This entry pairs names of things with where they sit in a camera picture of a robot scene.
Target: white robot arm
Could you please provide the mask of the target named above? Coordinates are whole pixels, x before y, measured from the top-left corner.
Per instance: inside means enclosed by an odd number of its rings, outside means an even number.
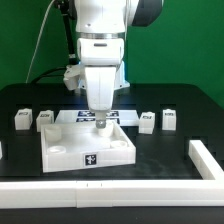
[[[159,16],[163,0],[72,0],[70,5],[77,18],[80,65],[68,68],[64,82],[72,90],[78,86],[78,77],[84,76],[96,127],[105,128],[124,56],[127,26],[151,24]]]

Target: black tabletop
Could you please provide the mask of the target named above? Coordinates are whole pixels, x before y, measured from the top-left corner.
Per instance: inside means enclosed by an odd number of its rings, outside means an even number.
[[[156,113],[152,135],[139,134],[138,127],[122,127],[136,146],[136,164],[55,173],[42,172],[36,118],[44,110],[54,111],[56,117],[60,110],[88,109],[86,96],[60,84],[16,84],[0,91],[0,102],[0,181],[201,179],[188,157],[191,139],[201,140],[224,166],[224,111],[192,85],[136,84],[127,93],[115,94],[115,110],[136,110],[139,117],[142,112]],[[24,108],[33,111],[32,127],[16,131],[14,116]],[[176,110],[175,132],[162,130],[164,109]],[[23,223],[25,219],[28,223],[222,223],[223,212],[222,207],[0,210],[0,223]]]

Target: green wall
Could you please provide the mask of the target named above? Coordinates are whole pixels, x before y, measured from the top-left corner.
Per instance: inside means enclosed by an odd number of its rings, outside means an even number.
[[[0,1],[2,88],[25,82],[50,0]],[[150,27],[129,28],[126,62],[131,83],[195,84],[224,108],[224,1],[165,0],[161,16]],[[31,80],[66,63],[61,15],[52,9]]]

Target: white box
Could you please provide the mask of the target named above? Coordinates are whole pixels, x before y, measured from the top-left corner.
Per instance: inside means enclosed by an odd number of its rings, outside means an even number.
[[[176,130],[176,111],[175,110],[163,110],[163,124],[162,129],[168,131]]]
[[[33,115],[31,109],[18,110],[15,116],[16,130],[29,130],[33,122]]]
[[[42,125],[43,172],[134,164],[135,146],[120,126],[111,122],[110,137],[99,134],[95,122]]]
[[[37,132],[40,132],[41,125],[53,124],[54,123],[54,112],[51,110],[41,111],[36,119]]]
[[[155,126],[155,113],[142,113],[139,120],[139,133],[152,134]]]

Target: black and white label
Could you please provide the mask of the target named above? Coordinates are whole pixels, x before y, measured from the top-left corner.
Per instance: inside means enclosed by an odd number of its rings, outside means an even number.
[[[143,116],[143,119],[152,119],[152,116]]]
[[[97,155],[88,154],[85,155],[85,166],[96,166],[97,165]]]
[[[78,112],[78,117],[94,117],[94,116],[95,116],[95,113],[92,113],[88,110]]]
[[[50,117],[50,114],[41,114],[40,117]]]
[[[110,111],[107,113],[107,117],[119,117],[119,112],[117,110]]]
[[[95,121],[95,118],[77,118],[76,122]]]
[[[21,116],[28,115],[28,112],[19,112],[19,115]]]
[[[165,113],[166,116],[174,116],[173,113]]]

